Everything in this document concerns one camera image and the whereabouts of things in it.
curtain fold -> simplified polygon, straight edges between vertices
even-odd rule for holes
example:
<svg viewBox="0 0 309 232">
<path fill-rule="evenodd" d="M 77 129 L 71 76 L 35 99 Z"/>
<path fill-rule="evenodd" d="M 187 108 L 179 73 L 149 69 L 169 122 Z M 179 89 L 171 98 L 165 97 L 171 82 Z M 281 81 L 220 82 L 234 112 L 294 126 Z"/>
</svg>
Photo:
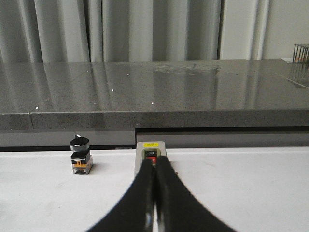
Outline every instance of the curtain fold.
<svg viewBox="0 0 309 232">
<path fill-rule="evenodd" d="M 216 59 L 221 0 L 2 0 L 0 62 Z"/>
</svg>

gray granite countertop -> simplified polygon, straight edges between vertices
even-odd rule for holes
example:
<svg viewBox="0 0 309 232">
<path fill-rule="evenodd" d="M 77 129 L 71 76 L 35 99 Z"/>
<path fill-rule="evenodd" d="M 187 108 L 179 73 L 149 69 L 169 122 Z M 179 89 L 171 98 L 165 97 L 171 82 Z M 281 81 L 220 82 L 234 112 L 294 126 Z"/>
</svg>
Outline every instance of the gray granite countertop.
<svg viewBox="0 0 309 232">
<path fill-rule="evenodd" d="M 0 64 L 0 130 L 309 126 L 283 60 Z"/>
</svg>

white table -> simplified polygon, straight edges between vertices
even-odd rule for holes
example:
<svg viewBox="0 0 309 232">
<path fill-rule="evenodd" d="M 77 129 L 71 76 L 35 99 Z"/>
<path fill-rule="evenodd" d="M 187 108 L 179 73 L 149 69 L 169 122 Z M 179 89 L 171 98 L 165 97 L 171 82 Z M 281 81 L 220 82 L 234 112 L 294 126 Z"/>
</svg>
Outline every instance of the white table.
<svg viewBox="0 0 309 232">
<path fill-rule="evenodd" d="M 135 150 L 91 154 L 90 174 L 73 175 L 69 151 L 0 153 L 0 230 L 85 231 L 100 220 L 133 181 Z M 309 147 L 167 154 L 196 198 L 234 229 L 309 231 Z"/>
</svg>

yellow label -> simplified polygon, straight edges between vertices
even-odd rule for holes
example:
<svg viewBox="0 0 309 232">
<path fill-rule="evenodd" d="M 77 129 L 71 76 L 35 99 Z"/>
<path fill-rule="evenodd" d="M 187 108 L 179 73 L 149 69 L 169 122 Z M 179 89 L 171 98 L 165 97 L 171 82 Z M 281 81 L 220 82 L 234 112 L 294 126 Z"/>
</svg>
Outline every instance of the yellow label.
<svg viewBox="0 0 309 232">
<path fill-rule="evenodd" d="M 156 147 L 159 146 L 159 143 L 147 143 L 143 144 L 143 147 Z"/>
</svg>

